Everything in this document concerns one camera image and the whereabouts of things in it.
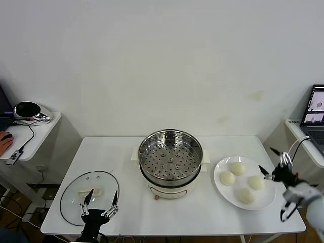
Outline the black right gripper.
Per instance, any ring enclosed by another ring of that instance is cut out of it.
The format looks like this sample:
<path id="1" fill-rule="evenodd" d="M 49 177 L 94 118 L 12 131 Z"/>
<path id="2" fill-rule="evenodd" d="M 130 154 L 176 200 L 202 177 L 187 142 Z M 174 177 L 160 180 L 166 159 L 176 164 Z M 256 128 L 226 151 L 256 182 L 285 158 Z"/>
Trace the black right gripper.
<path id="1" fill-rule="evenodd" d="M 306 183 L 305 180 L 300 179 L 298 174 L 294 174 L 291 170 L 292 159 L 287 152 L 280 152 L 275 148 L 270 147 L 280 158 L 279 164 L 275 167 L 272 173 L 269 173 L 261 165 L 258 165 L 260 172 L 264 176 L 265 180 L 272 180 L 274 182 L 282 182 L 285 187 L 296 187 L 300 183 Z"/>

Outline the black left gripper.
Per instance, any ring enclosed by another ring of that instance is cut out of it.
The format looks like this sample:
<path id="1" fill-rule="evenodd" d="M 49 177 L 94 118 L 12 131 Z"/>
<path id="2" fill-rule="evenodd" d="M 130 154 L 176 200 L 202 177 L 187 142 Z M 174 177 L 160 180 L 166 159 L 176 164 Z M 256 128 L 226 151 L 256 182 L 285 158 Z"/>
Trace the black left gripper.
<path id="1" fill-rule="evenodd" d="M 108 210 L 103 209 L 89 209 L 88 206 L 91 201 L 94 188 L 86 195 L 83 203 L 80 203 L 82 209 L 81 218 L 85 223 L 82 230 L 82 237 L 97 237 L 102 225 L 108 223 L 108 217 L 114 217 L 118 212 L 118 191 L 115 192 L 112 206 Z"/>

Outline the person's hand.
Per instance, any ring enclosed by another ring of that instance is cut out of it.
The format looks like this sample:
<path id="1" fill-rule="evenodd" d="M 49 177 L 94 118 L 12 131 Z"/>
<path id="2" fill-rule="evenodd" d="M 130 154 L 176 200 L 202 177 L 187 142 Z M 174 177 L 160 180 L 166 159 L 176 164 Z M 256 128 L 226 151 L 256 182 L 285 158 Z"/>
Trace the person's hand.
<path id="1" fill-rule="evenodd" d="M 0 136 L 0 156 L 2 156 L 13 144 L 14 138 L 11 133 L 5 131 L 1 131 Z"/>

